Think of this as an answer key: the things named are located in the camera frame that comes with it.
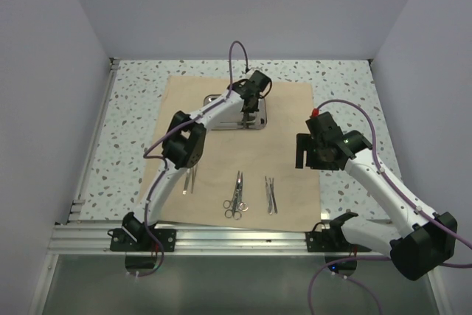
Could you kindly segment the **beige cloth wrap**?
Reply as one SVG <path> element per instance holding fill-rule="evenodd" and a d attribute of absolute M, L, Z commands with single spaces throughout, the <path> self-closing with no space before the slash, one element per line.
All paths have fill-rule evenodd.
<path fill-rule="evenodd" d="M 321 220 L 319 174 L 295 168 L 296 135 L 307 130 L 313 110 L 308 83 L 274 83 L 265 99 L 267 124 L 261 130 L 210 131 L 193 193 L 182 194 L 185 177 L 176 182 L 158 221 L 307 232 Z M 243 172 L 240 220 L 226 218 L 237 172 Z M 275 212 L 267 212 L 265 176 L 273 179 Z"/>

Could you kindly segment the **steel scalpel handle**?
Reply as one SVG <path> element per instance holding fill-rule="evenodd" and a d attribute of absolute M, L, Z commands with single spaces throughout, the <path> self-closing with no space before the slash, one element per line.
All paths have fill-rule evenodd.
<path fill-rule="evenodd" d="M 273 215 L 275 212 L 273 179 L 266 177 L 265 180 L 268 188 L 268 214 Z"/>
<path fill-rule="evenodd" d="M 267 176 L 265 176 L 265 193 L 266 193 L 266 198 L 267 198 L 267 212 L 269 215 L 272 215 L 272 199 L 271 199 L 271 190 L 270 190 L 270 184 Z"/>

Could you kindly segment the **steel forceps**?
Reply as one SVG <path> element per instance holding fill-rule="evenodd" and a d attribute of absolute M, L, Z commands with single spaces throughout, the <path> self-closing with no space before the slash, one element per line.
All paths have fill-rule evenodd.
<path fill-rule="evenodd" d="M 191 177 L 192 177 L 192 168 L 189 168 L 186 172 L 186 176 L 185 176 L 185 180 L 184 180 L 184 187 L 183 187 L 183 191 L 182 191 L 183 195 L 186 195 L 187 192 L 188 192 Z"/>
<path fill-rule="evenodd" d="M 191 168 L 191 182 L 190 182 L 190 192 L 191 192 L 191 193 L 194 192 L 195 180 L 196 180 L 197 171 L 198 171 L 198 166 L 197 166 L 197 165 L 194 165 L 194 166 Z"/>

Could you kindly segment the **steel scissors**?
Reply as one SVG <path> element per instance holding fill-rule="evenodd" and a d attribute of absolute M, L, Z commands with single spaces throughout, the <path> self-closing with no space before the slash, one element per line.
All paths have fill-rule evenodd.
<path fill-rule="evenodd" d="M 237 181 L 235 188 L 235 201 L 237 209 L 240 212 L 245 212 L 248 210 L 248 204 L 243 201 L 243 172 L 239 171 L 237 173 Z"/>

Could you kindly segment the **steel hemostat clamp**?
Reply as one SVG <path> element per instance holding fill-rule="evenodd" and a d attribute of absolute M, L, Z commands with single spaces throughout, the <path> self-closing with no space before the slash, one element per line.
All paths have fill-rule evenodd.
<path fill-rule="evenodd" d="M 225 209 L 224 215 L 226 218 L 233 218 L 235 220 L 240 220 L 242 218 L 242 213 L 239 209 L 239 197 L 241 186 L 242 173 L 238 171 L 232 198 L 223 202 L 223 208 Z"/>

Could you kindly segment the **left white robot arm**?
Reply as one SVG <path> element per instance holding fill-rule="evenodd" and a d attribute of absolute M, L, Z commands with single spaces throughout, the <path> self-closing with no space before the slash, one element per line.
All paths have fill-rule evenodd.
<path fill-rule="evenodd" d="M 203 156 L 207 133 L 233 114 L 247 115 L 258 111 L 259 101 L 271 88 L 272 79 L 258 70 L 252 70 L 246 78 L 231 81 L 220 96 L 202 108 L 189 114 L 178 111 L 173 115 L 167 133 L 144 154 L 146 159 L 150 158 L 152 150 L 162 147 L 162 154 L 157 156 L 162 163 L 156 176 L 138 207 L 122 220 L 122 230 L 133 248 L 146 250 L 151 242 L 158 241 L 150 226 L 158 221 L 176 182 Z"/>

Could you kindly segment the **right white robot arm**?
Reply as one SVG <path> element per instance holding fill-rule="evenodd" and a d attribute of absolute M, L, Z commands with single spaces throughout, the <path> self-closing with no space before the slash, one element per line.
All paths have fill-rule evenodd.
<path fill-rule="evenodd" d="M 299 169 L 343 170 L 377 201 L 391 223 L 377 224 L 345 212 L 328 228 L 307 233 L 318 243 L 342 251 L 357 245 L 389 257 L 407 279 L 417 280 L 454 255 L 457 220 L 423 203 L 385 167 L 374 142 L 359 131 L 343 133 L 328 112 L 313 111 L 306 134 L 296 136 Z"/>

